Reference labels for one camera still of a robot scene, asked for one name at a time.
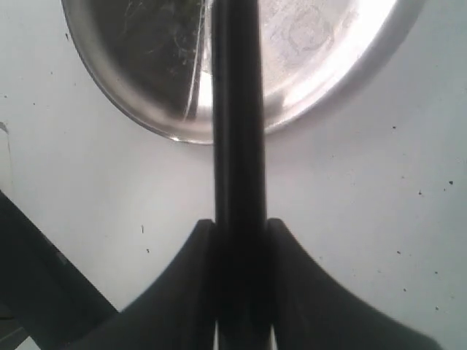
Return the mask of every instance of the stainless steel bowl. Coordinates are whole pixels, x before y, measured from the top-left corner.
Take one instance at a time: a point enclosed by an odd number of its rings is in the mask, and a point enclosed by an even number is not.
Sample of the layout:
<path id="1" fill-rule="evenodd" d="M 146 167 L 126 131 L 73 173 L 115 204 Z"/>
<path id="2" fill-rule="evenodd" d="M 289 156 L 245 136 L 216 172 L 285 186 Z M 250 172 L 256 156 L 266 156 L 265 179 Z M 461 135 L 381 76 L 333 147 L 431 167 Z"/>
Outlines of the stainless steel bowl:
<path id="1" fill-rule="evenodd" d="M 266 131 L 329 94 L 396 2 L 260 0 Z M 63 8 L 82 60 L 118 108 L 170 139 L 212 143 L 209 0 L 63 0 Z"/>

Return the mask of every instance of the metal bowl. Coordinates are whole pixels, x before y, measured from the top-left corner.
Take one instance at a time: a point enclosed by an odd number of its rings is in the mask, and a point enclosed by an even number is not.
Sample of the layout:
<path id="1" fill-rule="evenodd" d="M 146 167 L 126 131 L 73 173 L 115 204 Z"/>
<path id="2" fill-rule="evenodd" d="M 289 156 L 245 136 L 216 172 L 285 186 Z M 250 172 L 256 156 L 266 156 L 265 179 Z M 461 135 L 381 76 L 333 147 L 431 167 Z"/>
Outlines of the metal bowl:
<path id="1" fill-rule="evenodd" d="M 260 0 L 266 132 L 301 116 L 370 47 L 397 0 Z M 209 0 L 63 0 L 77 50 L 140 125 L 212 143 Z"/>

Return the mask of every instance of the white surface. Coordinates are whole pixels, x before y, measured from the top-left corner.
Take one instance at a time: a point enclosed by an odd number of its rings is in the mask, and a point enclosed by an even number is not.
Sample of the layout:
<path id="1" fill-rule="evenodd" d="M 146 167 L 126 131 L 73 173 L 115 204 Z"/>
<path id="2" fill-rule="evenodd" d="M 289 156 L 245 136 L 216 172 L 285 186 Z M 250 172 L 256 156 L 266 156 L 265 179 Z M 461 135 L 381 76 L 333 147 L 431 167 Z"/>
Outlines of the white surface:
<path id="1" fill-rule="evenodd" d="M 464 0 L 428 1 L 371 81 L 267 145 L 270 216 L 345 287 L 445 350 L 467 344 L 466 18 Z M 212 151 L 122 116 L 66 32 L 58 1 L 0 3 L 13 199 L 123 308 L 212 216 Z"/>

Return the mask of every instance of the scratched metal surface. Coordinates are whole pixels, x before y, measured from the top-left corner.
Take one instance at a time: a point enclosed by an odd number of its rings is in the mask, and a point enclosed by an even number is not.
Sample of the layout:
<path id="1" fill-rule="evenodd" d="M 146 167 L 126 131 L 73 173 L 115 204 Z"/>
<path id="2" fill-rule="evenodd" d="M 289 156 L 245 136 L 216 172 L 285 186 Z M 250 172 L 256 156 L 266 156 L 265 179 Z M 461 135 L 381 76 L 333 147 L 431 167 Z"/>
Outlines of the scratched metal surface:
<path id="1" fill-rule="evenodd" d="M 63 0 L 74 43 L 110 100 L 177 141 L 212 142 L 212 0 Z M 266 131 L 301 116 L 362 58 L 397 0 L 262 0 Z"/>

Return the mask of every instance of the black object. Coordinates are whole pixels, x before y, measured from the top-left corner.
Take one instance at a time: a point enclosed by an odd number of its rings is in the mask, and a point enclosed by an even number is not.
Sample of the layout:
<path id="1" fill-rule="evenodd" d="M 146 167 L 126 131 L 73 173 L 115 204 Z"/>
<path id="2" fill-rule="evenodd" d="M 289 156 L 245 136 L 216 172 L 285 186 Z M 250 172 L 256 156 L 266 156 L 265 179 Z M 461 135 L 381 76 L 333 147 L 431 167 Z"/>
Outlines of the black object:
<path id="1" fill-rule="evenodd" d="M 266 221 L 258 4 L 213 9 L 216 224 L 200 221 L 121 314 L 0 195 L 0 299 L 41 349 L 435 350 L 323 271 Z"/>

